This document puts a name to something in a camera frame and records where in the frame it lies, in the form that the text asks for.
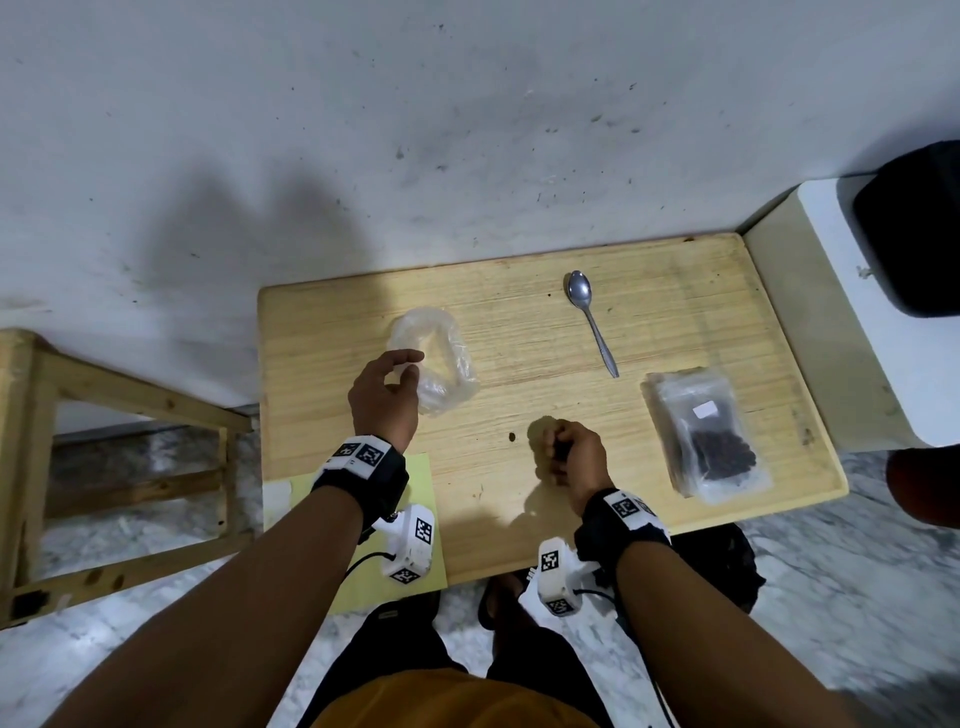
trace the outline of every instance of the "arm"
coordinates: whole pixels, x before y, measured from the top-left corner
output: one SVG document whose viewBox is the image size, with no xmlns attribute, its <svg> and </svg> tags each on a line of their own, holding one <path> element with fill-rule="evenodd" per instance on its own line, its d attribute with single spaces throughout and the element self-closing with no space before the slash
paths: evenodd
<svg viewBox="0 0 960 728">
<path fill-rule="evenodd" d="M 417 429 L 417 367 L 385 386 L 387 352 L 349 393 L 356 434 L 403 452 Z M 46 728 L 264 726 L 340 588 L 363 513 L 323 487 L 179 601 L 148 620 L 73 691 Z"/>
<path fill-rule="evenodd" d="M 554 471 L 583 517 L 590 498 L 612 487 L 600 437 L 564 421 L 545 437 L 551 458 L 557 441 L 572 443 Z M 669 546 L 629 545 L 616 581 L 652 677 L 684 728 L 856 725 L 837 695 Z"/>
</svg>

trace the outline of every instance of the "wooden frame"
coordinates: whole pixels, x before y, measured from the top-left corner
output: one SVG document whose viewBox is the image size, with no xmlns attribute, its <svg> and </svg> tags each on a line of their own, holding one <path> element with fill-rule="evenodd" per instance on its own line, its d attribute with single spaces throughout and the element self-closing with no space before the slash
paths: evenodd
<svg viewBox="0 0 960 728">
<path fill-rule="evenodd" d="M 59 399 L 83 400 L 216 430 L 217 468 L 47 502 Z M 0 330 L 0 629 L 228 556 L 250 543 L 236 495 L 236 436 L 250 418 L 54 351 L 35 334 Z M 35 581 L 45 518 L 218 491 L 211 541 Z"/>
</svg>

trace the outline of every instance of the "black wrist strap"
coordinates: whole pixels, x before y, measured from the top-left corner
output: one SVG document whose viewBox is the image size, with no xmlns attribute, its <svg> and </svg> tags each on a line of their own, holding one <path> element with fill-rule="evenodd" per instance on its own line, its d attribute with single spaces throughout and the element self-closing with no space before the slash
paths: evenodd
<svg viewBox="0 0 960 728">
<path fill-rule="evenodd" d="M 346 491 L 363 511 L 363 529 L 393 514 L 407 487 L 407 461 L 372 435 L 349 438 L 324 463 L 311 492 L 323 486 Z"/>
<path fill-rule="evenodd" d="M 616 564 L 627 546 L 651 541 L 671 546 L 666 526 L 633 494 L 608 488 L 595 493 L 584 509 L 584 523 L 573 534 L 577 556 L 600 563 L 616 588 Z"/>
</svg>

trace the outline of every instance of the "marble floor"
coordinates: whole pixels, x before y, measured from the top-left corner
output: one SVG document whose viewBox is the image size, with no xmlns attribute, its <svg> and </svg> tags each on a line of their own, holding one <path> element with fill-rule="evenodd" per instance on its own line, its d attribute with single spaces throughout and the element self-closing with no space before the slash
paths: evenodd
<svg viewBox="0 0 960 728">
<path fill-rule="evenodd" d="M 131 482 L 210 467 L 215 444 L 191 429 L 56 452 L 51 489 Z M 241 443 L 245 517 L 260 523 L 259 441 Z M 911 520 L 883 483 L 885 456 L 843 458 L 852 494 L 744 522 L 768 580 L 754 618 L 828 687 L 902 726 L 960 726 L 960 544 L 957 533 Z M 118 561 L 212 535 L 212 497 L 155 503 L 50 522 L 43 575 Z M 182 572 L 0 632 L 0 725 L 36 728 L 97 663 L 150 615 L 222 562 Z M 490 664 L 491 634 L 476 622 L 480 584 L 444 594 L 436 624 L 453 658 L 475 674 Z M 636 648 L 610 615 L 587 608 L 541 623 L 573 644 L 617 726 L 664 721 Z M 328 619 L 270 722 L 294 726 L 362 614 Z"/>
</svg>

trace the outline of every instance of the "clear plastic bag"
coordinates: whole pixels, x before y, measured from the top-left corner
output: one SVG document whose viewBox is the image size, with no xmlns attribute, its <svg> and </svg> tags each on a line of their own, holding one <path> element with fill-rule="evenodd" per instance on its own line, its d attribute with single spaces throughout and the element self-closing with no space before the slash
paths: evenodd
<svg viewBox="0 0 960 728">
<path fill-rule="evenodd" d="M 480 389 L 480 380 L 460 327 L 449 313 L 440 308 L 423 307 L 407 311 L 394 323 L 387 348 L 421 349 L 423 341 L 430 336 L 437 337 L 453 379 L 419 365 L 417 396 L 420 398 L 421 413 L 439 415 L 473 397 Z M 408 366 L 404 364 L 397 367 L 396 372 L 399 374 Z"/>
<path fill-rule="evenodd" d="M 653 414 L 670 474 L 684 496 L 716 504 L 771 486 L 720 371 L 650 375 L 647 381 L 656 396 L 659 412 Z"/>
</svg>

